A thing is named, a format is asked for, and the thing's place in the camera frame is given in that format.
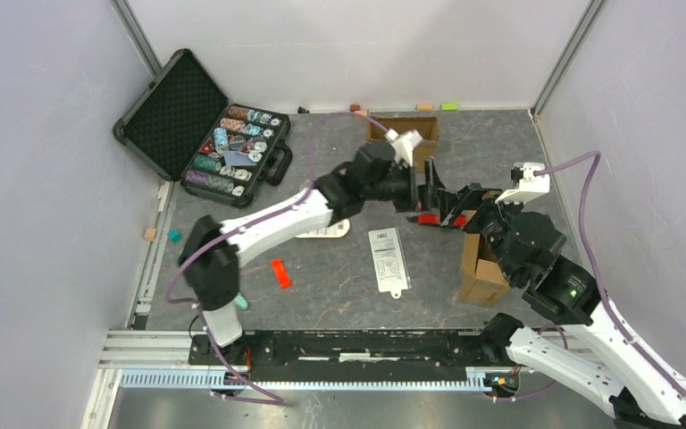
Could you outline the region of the red black utility knife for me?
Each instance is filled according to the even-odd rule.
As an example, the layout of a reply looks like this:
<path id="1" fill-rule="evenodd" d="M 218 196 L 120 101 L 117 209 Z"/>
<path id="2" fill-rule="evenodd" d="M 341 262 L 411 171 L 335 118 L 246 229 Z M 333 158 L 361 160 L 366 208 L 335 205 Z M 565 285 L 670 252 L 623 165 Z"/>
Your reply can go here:
<path id="1" fill-rule="evenodd" d="M 467 223 L 467 216 L 465 214 L 461 214 L 452 223 L 443 223 L 438 214 L 424 213 L 408 216 L 407 221 L 422 226 L 461 229 Z"/>

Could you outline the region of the brown cardboard box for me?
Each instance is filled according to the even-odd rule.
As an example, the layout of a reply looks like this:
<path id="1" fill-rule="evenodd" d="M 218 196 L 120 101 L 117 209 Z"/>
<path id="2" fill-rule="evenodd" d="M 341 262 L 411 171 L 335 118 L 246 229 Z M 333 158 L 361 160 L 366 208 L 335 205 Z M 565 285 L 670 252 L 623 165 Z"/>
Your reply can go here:
<path id="1" fill-rule="evenodd" d="M 459 299 L 477 307 L 494 307 L 509 291 L 506 278 L 479 233 L 464 235 Z"/>

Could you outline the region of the white rectangular packaged item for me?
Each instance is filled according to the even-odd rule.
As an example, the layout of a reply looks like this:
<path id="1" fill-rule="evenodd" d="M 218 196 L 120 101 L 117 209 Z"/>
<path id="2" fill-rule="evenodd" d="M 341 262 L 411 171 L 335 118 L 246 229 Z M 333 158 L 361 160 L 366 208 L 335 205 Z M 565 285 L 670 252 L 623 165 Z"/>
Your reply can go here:
<path id="1" fill-rule="evenodd" d="M 368 239 L 378 291 L 400 299 L 411 279 L 397 228 L 369 231 Z"/>

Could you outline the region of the white oval packaged item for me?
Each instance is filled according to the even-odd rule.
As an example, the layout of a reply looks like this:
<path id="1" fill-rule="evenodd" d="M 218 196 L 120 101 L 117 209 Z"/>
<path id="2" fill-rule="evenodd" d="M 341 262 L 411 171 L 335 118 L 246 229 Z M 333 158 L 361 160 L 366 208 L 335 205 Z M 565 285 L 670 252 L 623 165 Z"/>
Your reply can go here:
<path id="1" fill-rule="evenodd" d="M 345 237 L 350 230 L 348 219 L 334 223 L 317 230 L 308 231 L 297 235 L 298 239 L 340 239 Z"/>

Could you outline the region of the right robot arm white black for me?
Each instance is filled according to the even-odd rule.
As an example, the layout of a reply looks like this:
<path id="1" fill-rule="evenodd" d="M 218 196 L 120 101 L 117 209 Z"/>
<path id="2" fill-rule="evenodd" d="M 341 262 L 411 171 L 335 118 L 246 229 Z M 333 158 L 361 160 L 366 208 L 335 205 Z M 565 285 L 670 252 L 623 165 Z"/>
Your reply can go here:
<path id="1" fill-rule="evenodd" d="M 440 222 L 481 236 L 507 283 L 531 308 L 573 334 L 596 355 L 590 362 L 545 341 L 507 314 L 496 315 L 480 341 L 492 365 L 531 367 L 600 407 L 620 428 L 686 428 L 686 377 L 662 359 L 618 312 L 598 280 L 564 257 L 565 236 L 549 216 L 525 205 L 548 194 L 547 176 L 512 189 L 472 183 L 459 191 L 432 187 Z"/>

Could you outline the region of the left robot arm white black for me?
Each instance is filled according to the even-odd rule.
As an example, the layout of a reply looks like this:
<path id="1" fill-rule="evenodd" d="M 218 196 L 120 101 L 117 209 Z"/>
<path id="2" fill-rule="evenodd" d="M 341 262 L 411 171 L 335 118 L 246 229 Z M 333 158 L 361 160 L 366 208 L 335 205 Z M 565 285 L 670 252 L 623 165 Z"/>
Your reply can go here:
<path id="1" fill-rule="evenodd" d="M 237 219 L 217 222 L 206 215 L 197 220 L 180 253 L 178 273 L 195 294 L 216 358 L 234 364 L 245 352 L 233 303 L 241 268 L 298 235 L 358 215 L 368 201 L 388 201 L 398 212 L 415 211 L 414 150 L 421 143 L 415 130 L 390 130 L 384 140 L 359 147 L 351 161 L 285 201 Z"/>

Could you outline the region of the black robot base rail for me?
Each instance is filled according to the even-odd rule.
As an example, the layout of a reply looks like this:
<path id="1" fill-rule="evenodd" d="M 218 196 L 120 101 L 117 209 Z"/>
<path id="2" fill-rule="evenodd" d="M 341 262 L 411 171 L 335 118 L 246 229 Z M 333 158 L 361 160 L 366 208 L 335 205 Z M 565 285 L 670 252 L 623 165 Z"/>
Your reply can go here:
<path id="1" fill-rule="evenodd" d="M 227 361 L 259 382 L 459 382 L 468 368 L 515 367 L 476 330 L 256 330 L 220 353 L 206 335 L 190 339 L 188 363 Z"/>

